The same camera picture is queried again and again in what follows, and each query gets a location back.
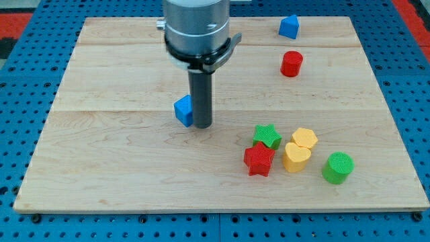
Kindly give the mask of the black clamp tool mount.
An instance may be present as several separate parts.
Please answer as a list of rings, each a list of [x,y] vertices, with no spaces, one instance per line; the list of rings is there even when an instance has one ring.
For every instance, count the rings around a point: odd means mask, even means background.
[[[222,65],[224,65],[232,56],[235,47],[241,42],[242,34],[239,32],[217,50],[208,54],[185,54],[176,49],[165,38],[165,48],[169,53],[171,60],[179,68],[191,73],[212,74]]]

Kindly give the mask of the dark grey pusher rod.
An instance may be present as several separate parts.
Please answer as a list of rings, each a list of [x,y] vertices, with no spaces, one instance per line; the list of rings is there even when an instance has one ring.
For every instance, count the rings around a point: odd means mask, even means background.
[[[193,124],[207,128],[212,124],[212,76],[205,73],[188,73]]]

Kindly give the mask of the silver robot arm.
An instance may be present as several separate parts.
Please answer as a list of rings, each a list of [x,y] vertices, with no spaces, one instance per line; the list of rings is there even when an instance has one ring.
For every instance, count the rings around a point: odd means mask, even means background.
[[[242,34],[230,36],[229,0],[163,0],[165,48],[188,73],[193,124],[212,125],[212,75],[232,56]]]

